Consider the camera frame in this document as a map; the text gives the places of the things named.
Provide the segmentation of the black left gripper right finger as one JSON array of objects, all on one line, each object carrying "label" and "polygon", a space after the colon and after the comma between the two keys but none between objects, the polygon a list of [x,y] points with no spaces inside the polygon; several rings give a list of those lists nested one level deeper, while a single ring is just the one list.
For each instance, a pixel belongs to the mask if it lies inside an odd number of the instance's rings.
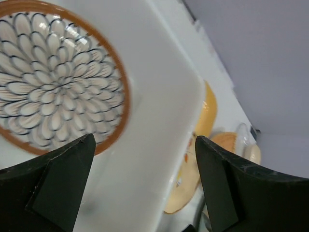
[{"label": "black left gripper right finger", "polygon": [[308,231],[308,179],[255,164],[204,136],[195,151],[214,232]]}]

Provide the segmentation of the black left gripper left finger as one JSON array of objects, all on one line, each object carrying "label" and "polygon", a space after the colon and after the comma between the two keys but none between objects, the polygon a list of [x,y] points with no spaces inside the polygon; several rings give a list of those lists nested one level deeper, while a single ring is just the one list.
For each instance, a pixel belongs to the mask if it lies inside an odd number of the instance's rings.
[{"label": "black left gripper left finger", "polygon": [[0,171],[2,232],[71,232],[94,159],[94,135]]}]

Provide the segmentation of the flower pattern round bowl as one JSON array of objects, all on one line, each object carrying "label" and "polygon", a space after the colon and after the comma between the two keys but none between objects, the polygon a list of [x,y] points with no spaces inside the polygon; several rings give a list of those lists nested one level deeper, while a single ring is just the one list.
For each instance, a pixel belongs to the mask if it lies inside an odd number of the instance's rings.
[{"label": "flower pattern round bowl", "polygon": [[77,14],[39,0],[0,3],[0,134],[35,155],[92,134],[121,136],[129,78],[111,43]]}]

